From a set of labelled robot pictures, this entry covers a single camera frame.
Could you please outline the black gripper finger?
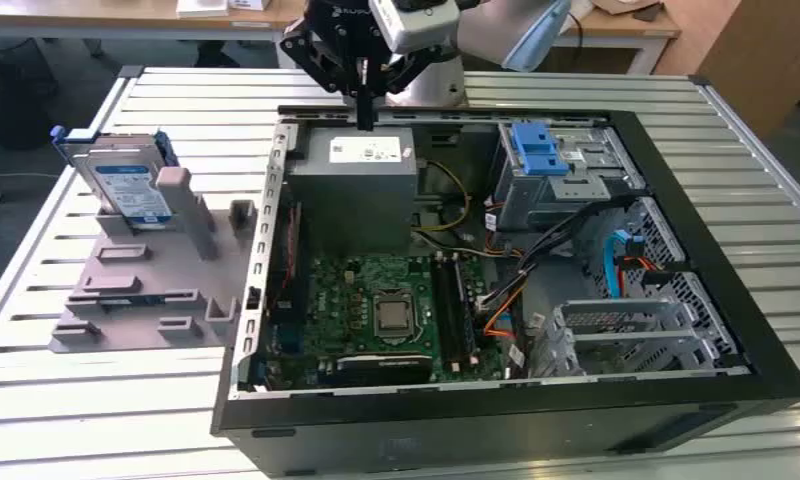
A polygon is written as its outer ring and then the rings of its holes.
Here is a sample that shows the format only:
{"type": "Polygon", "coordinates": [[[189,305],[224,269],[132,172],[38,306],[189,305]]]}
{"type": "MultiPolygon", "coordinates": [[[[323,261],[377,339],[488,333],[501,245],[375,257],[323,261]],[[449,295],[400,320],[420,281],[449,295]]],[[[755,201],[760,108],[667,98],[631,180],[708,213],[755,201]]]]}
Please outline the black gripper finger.
{"type": "Polygon", "coordinates": [[[424,69],[441,57],[444,48],[433,45],[404,54],[399,60],[391,61],[387,47],[371,52],[367,56],[367,130],[372,131],[379,119],[376,99],[388,93],[400,93],[424,69]]]}
{"type": "Polygon", "coordinates": [[[359,130],[368,129],[368,85],[364,60],[353,48],[353,30],[344,24],[300,18],[279,43],[295,64],[329,93],[341,93],[355,109],[359,130]]]}

